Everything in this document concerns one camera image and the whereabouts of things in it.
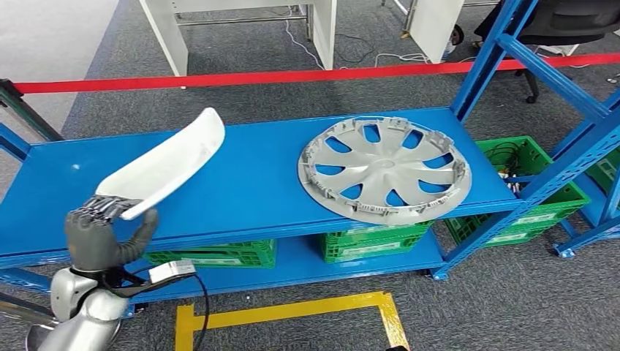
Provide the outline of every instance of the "green crate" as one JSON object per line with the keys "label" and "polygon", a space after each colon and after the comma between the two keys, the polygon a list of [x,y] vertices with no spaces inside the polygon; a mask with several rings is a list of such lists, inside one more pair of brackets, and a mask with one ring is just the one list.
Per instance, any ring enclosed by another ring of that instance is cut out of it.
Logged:
{"label": "green crate", "polygon": [[330,245],[354,244],[361,241],[395,241],[395,239],[416,237],[424,234],[433,224],[433,221],[414,225],[377,225],[370,228],[359,228],[323,234],[325,241]]}
{"label": "green crate", "polygon": [[[517,176],[533,176],[542,172],[550,163],[551,158],[528,137],[506,137],[495,140],[476,142],[491,161],[496,170],[516,174]],[[536,206],[511,226],[496,236],[514,235],[539,230],[540,232],[553,227],[562,219],[587,204],[590,199],[573,182],[562,187],[547,200]],[[460,243],[473,230],[487,220],[491,214],[451,219],[448,228],[455,241]]]}
{"label": "green crate", "polygon": [[513,233],[510,235],[497,235],[494,238],[491,238],[491,240],[487,241],[485,247],[522,244],[532,240],[533,238],[536,238],[540,233],[544,232],[547,229],[548,228],[535,229],[529,232]]}
{"label": "green crate", "polygon": [[148,252],[144,258],[156,265],[176,260],[191,260],[199,268],[273,268],[276,265],[276,240]]}
{"label": "green crate", "polygon": [[619,165],[620,148],[617,148],[588,168],[586,174],[607,194],[613,179],[616,177],[616,170]]}
{"label": "green crate", "polygon": [[334,244],[328,242],[326,235],[318,235],[325,262],[337,263],[360,258],[383,256],[386,254],[402,254],[409,252],[425,232],[411,232],[407,237],[395,237],[391,241],[385,239],[364,240],[351,244]]}
{"label": "green crate", "polygon": [[[457,244],[460,244],[482,224],[476,216],[450,218],[444,220],[444,223]],[[549,226],[546,224],[529,224],[525,226],[508,227],[499,234],[495,235],[495,237],[493,237],[484,246],[524,243],[536,235],[544,232],[548,228]]]}

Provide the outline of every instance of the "white label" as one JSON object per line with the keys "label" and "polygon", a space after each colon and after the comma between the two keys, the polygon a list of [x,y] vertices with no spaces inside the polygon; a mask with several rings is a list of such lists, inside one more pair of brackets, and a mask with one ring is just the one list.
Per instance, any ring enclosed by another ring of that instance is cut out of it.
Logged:
{"label": "white label", "polygon": [[396,243],[383,244],[383,245],[360,247],[360,248],[357,248],[357,249],[344,249],[344,250],[342,250],[342,254],[343,255],[367,254],[369,252],[377,252],[377,251],[383,251],[383,250],[397,249],[399,247],[401,247],[401,243],[400,242],[396,242]]}
{"label": "white label", "polygon": [[240,265],[238,258],[184,258],[190,260],[195,265]]}
{"label": "white label", "polygon": [[597,166],[599,166],[599,169],[601,169],[601,171],[606,174],[609,179],[613,179],[616,176],[616,168],[609,163],[607,159],[602,159],[597,162]]}
{"label": "white label", "polygon": [[495,238],[492,238],[491,240],[489,240],[487,242],[488,243],[498,243],[500,241],[509,241],[509,240],[515,240],[515,239],[522,239],[522,238],[525,238],[526,236],[527,236],[527,232],[519,233],[519,234],[514,234],[514,235],[496,236]]}
{"label": "white label", "polygon": [[359,234],[359,233],[372,233],[372,232],[377,232],[380,230],[389,230],[389,229],[396,229],[396,228],[410,227],[410,226],[411,224],[377,225],[376,227],[347,230],[347,235]]}
{"label": "white label", "polygon": [[536,223],[542,221],[548,221],[556,218],[556,214],[541,214],[540,216],[530,216],[519,219],[515,224]]}

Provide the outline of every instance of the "black cable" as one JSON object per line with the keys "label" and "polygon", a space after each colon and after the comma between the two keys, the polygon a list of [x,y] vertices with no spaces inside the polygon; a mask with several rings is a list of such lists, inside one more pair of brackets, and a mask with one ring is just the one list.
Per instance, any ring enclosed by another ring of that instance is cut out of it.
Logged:
{"label": "black cable", "polygon": [[358,60],[352,60],[352,59],[350,59],[350,58],[345,58],[345,57],[344,57],[344,56],[340,53],[340,51],[338,51],[337,49],[335,49],[335,48],[334,48],[334,51],[336,52],[336,54],[338,55],[338,57],[340,57],[340,59],[341,59],[342,61],[349,62],[349,63],[351,63],[351,64],[359,64],[360,62],[364,61],[364,59],[365,59],[368,55],[370,55],[371,53],[373,53],[373,52],[375,51],[374,46],[373,46],[373,45],[372,45],[372,44],[371,44],[368,40],[366,40],[366,39],[364,39],[364,38],[355,37],[355,36],[352,36],[352,35],[342,34],[342,33],[336,33],[336,35],[340,35],[340,36],[343,36],[343,37],[346,37],[346,38],[349,38],[349,39],[356,39],[356,40],[360,40],[361,42],[363,42],[364,44],[366,44],[366,46],[368,46],[368,48],[369,48],[369,50],[368,50],[367,52],[365,52],[365,53],[362,55],[362,57],[361,57],[361,58],[359,58]]}
{"label": "black cable", "polygon": [[207,324],[209,323],[209,294],[207,292],[207,288],[205,287],[205,283],[203,283],[202,279],[195,275],[196,280],[200,283],[200,287],[203,289],[203,294],[205,296],[205,321],[203,322],[203,328],[200,330],[200,335],[198,336],[198,341],[194,346],[194,351],[200,349],[200,345],[203,343],[203,339],[205,338],[205,333],[207,331]]}

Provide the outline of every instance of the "cable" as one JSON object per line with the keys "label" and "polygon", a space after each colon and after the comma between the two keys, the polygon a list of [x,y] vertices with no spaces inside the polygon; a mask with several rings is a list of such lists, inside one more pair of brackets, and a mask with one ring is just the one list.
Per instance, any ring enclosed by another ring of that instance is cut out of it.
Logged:
{"label": "cable", "polygon": [[471,56],[471,57],[468,57],[468,58],[463,58],[463,59],[462,59],[462,60],[460,60],[458,63],[465,62],[465,61],[467,61],[467,60],[471,60],[471,59],[475,59],[476,57],[477,57],[477,56]]}
{"label": "cable", "polygon": [[198,274],[194,275],[198,283],[200,283],[200,287],[203,289],[203,294],[205,296],[205,320],[203,322],[203,328],[200,329],[200,335],[198,336],[198,341],[194,346],[194,351],[198,351],[200,349],[200,345],[203,343],[203,339],[205,338],[205,333],[207,331],[207,325],[209,324],[209,294],[207,292],[207,288],[205,287],[205,283],[203,283],[202,279],[198,276]]}
{"label": "cable", "polygon": [[[146,271],[149,270],[151,268],[154,268],[155,266],[151,265],[151,266],[146,266],[144,268],[138,269],[135,272],[132,272],[133,275],[136,275],[139,272],[142,271]],[[209,323],[209,310],[211,309],[209,307],[209,294],[207,292],[207,288],[205,286],[205,283],[203,283],[202,279],[198,276],[198,273],[196,273],[194,275],[194,278],[196,278],[196,280],[198,281],[198,283],[200,284],[200,288],[203,289],[203,296],[205,297],[205,321],[203,322],[203,327],[202,329],[200,329],[200,335],[198,336],[198,340],[194,346],[194,351],[198,351],[200,349],[200,345],[203,343],[203,339],[205,338],[205,333],[207,332],[207,325]],[[103,285],[108,288],[109,290],[111,290],[111,288],[107,285],[107,282],[103,281]]]}
{"label": "cable", "polygon": [[[549,56],[547,56],[547,55],[543,55],[543,54],[541,54],[541,53],[536,53],[536,54],[537,54],[538,56],[540,56],[540,57],[544,57],[545,59],[548,59],[548,58],[549,58]],[[564,51],[560,51],[560,55],[562,55],[562,57],[567,57],[567,54],[566,54],[566,53],[564,53]],[[590,66],[590,64],[584,64],[584,65],[581,65],[581,66],[569,66],[569,67],[571,67],[571,68],[584,68],[584,67],[587,67],[587,66]]]}
{"label": "cable", "polygon": [[[289,6],[289,16],[291,16],[291,15],[292,15],[292,8],[291,8],[291,6]],[[291,33],[291,32],[290,32],[290,30],[289,30],[289,26],[290,26],[290,24],[289,24],[289,20],[285,20],[285,22],[287,23],[286,32],[287,32],[287,34],[289,34],[289,37],[291,38],[291,41],[293,42],[293,44],[296,44],[296,45],[298,45],[298,46],[301,46],[301,47],[303,48],[303,50],[304,50],[304,51],[305,51],[308,55],[312,56],[312,58],[314,59],[314,62],[316,62],[316,63],[317,63],[317,66],[318,66],[320,69],[325,70],[325,68],[324,68],[324,67],[321,65],[321,63],[319,62],[319,59],[318,59],[318,58],[317,58],[314,54],[312,54],[310,51],[308,51],[308,48],[306,48],[306,46],[305,46],[304,44],[301,44],[300,42],[297,42],[297,40],[295,40],[295,37],[292,35],[292,33]]]}
{"label": "cable", "polygon": [[350,39],[360,40],[361,42],[363,42],[364,44],[366,44],[366,46],[368,46],[368,48],[369,48],[369,50],[368,50],[368,51],[366,51],[364,54],[362,54],[362,57],[361,57],[361,58],[359,58],[358,60],[352,60],[352,59],[349,59],[349,58],[345,58],[345,57],[344,57],[344,55],[342,55],[342,54],[340,53],[340,51],[338,51],[337,49],[335,49],[336,54],[340,57],[340,59],[341,59],[342,61],[349,62],[349,63],[351,63],[351,64],[359,64],[360,62],[364,61],[364,59],[365,59],[368,55],[370,55],[371,53],[373,53],[373,52],[376,50],[376,49],[374,48],[374,46],[373,46],[370,42],[368,42],[368,40],[366,40],[366,39],[363,39],[363,38],[360,38],[360,37],[355,37],[355,36],[348,35],[348,34],[342,34],[342,33],[336,33],[336,35],[340,35],[340,36],[343,36],[343,37],[346,37],[346,38],[350,38]]}
{"label": "cable", "polygon": [[425,64],[428,63],[428,58],[423,53],[409,53],[406,55],[396,55],[395,53],[380,53],[379,55],[374,57],[374,66],[379,66],[379,57],[381,56],[391,56],[397,57],[401,61],[423,61]]}

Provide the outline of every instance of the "red rope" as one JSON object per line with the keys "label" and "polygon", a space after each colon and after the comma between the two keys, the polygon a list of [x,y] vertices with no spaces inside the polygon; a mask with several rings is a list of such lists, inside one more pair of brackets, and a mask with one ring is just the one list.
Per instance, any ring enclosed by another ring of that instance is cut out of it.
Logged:
{"label": "red rope", "polygon": [[[584,64],[617,64],[620,53],[600,53],[568,57],[546,58],[553,67],[581,66]],[[100,80],[75,80],[66,82],[16,83],[15,87],[24,94],[71,93],[81,91],[114,91],[137,89],[178,88],[180,86],[236,86],[265,83],[317,82],[323,80],[348,80],[367,78],[399,77],[405,75],[443,75],[465,73],[473,62],[449,64],[402,64],[377,68],[337,69],[333,71],[274,71],[244,72],[220,75],[189,75],[185,77],[145,77]],[[504,60],[499,70],[523,68],[514,59]]]}

